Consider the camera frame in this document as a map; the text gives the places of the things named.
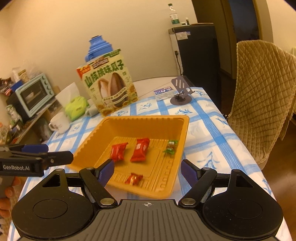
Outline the small red candy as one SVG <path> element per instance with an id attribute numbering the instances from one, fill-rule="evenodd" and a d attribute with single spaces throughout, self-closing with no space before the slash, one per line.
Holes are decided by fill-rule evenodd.
<path id="1" fill-rule="evenodd" d="M 137 186 L 142 179 L 143 179 L 143 175 L 131 173 L 131 175 L 125 181 L 125 184 Z"/>

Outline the wooden shelf unit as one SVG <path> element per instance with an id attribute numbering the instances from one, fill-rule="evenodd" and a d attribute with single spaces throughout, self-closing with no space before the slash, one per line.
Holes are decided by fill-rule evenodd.
<path id="1" fill-rule="evenodd" d="M 46 116 L 46 113 L 48 112 L 48 109 L 50 109 L 52 106 L 57 105 L 58 110 L 61 109 L 60 104 L 58 104 L 56 95 L 51 98 L 46 104 L 44 104 L 37 113 L 35 113 L 31 118 L 27 116 L 25 113 L 21 103 L 18 100 L 18 97 L 16 96 L 16 93 L 13 92 L 8 99 L 6 100 L 7 105 L 12 105 L 16 113 L 20 115 L 22 120 L 22 126 L 19 130 L 17 130 L 13 137 L 11 142 L 13 144 L 25 144 L 25 143 L 38 143 L 40 142 L 39 138 L 41 138 L 41 134 L 38 133 L 36 124 L 39 121 L 39 119 L 44 118 L 45 120 L 49 121 L 49 117 Z"/>

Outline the red snack packet left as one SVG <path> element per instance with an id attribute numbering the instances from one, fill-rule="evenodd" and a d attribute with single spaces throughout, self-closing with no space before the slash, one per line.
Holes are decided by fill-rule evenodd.
<path id="1" fill-rule="evenodd" d="M 114 162 L 125 159 L 125 149 L 128 143 L 115 144 L 111 147 L 110 158 Z"/>

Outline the white mug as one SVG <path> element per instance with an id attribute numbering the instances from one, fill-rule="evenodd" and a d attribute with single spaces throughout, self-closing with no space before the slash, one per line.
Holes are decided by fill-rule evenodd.
<path id="1" fill-rule="evenodd" d="M 48 126 L 51 131 L 56 131 L 58 134 L 63 134 L 69 129 L 70 122 L 66 114 L 60 112 L 50 120 Z"/>

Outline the green candy packet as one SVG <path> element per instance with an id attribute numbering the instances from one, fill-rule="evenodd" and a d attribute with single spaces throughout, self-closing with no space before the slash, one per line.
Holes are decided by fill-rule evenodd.
<path id="1" fill-rule="evenodd" d="M 178 140 L 168 140 L 166 148 L 164 149 L 165 154 L 174 155 L 178 147 Z"/>

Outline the red snack packet middle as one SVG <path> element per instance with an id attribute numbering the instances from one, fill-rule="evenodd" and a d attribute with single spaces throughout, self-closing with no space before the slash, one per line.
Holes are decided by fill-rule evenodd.
<path id="1" fill-rule="evenodd" d="M 146 160 L 147 150 L 149 147 L 149 138 L 138 138 L 133 155 L 130 158 L 131 162 L 143 162 Z"/>

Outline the light blue toaster oven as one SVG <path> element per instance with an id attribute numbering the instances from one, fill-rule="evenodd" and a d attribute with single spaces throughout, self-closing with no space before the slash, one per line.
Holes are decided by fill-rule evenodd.
<path id="1" fill-rule="evenodd" d="M 20 86 L 15 93 L 29 118 L 55 96 L 50 82 L 44 73 Z"/>

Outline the green tissue pack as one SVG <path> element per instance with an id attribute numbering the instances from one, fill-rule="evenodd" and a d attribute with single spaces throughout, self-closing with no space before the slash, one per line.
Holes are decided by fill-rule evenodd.
<path id="1" fill-rule="evenodd" d="M 80 95 L 75 82 L 57 94 L 56 99 L 71 121 L 75 121 L 84 115 L 89 106 L 87 99 Z"/>

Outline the orange plastic tray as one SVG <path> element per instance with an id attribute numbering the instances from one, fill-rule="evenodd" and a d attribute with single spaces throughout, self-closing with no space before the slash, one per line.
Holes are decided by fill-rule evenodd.
<path id="1" fill-rule="evenodd" d="M 112 146 L 125 144 L 123 160 L 114 163 L 108 186 L 142 197 L 168 198 L 175 185 L 188 126 L 186 115 L 104 118 L 78 147 L 69 168 L 97 168 L 111 157 Z"/>

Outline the grey phone stand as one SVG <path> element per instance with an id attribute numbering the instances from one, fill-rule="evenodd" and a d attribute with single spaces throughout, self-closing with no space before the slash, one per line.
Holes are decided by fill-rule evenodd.
<path id="1" fill-rule="evenodd" d="M 178 93 L 170 99 L 170 103 L 177 106 L 189 104 L 192 100 L 191 95 L 195 91 L 189 86 L 188 78 L 186 76 L 178 76 L 172 79 L 171 83 L 174 85 Z"/>

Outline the small blue white box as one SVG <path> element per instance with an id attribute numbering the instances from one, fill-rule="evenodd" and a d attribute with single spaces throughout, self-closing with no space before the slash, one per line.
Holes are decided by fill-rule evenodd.
<path id="1" fill-rule="evenodd" d="M 170 86 L 156 89 L 153 91 L 153 93 L 157 101 L 172 98 L 175 95 L 175 91 Z"/>

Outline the sunflower seed box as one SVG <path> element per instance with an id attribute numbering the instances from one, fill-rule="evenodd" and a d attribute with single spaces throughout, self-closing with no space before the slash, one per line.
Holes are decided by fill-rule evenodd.
<path id="1" fill-rule="evenodd" d="M 138 101 L 121 49 L 96 57 L 76 71 L 102 116 Z"/>

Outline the quilted tan chair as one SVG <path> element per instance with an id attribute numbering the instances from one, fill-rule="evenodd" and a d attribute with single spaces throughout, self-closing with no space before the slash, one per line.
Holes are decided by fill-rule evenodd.
<path id="1" fill-rule="evenodd" d="M 263 169 L 295 112 L 295 56 L 263 40 L 238 42 L 236 56 L 228 123 Z"/>

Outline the blue thermos jug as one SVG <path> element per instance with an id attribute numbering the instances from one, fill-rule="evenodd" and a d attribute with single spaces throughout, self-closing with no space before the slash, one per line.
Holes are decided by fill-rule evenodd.
<path id="1" fill-rule="evenodd" d="M 86 62 L 113 51 L 112 44 L 105 41 L 102 35 L 92 37 L 89 40 L 89 43 L 90 47 L 87 55 L 85 56 Z"/>

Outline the black mini fridge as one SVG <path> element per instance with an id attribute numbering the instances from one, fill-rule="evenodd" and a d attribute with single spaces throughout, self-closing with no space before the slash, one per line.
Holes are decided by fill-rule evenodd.
<path id="1" fill-rule="evenodd" d="M 190 85 L 203 88 L 221 109 L 220 58 L 213 23 L 198 23 L 168 30 L 177 71 Z"/>

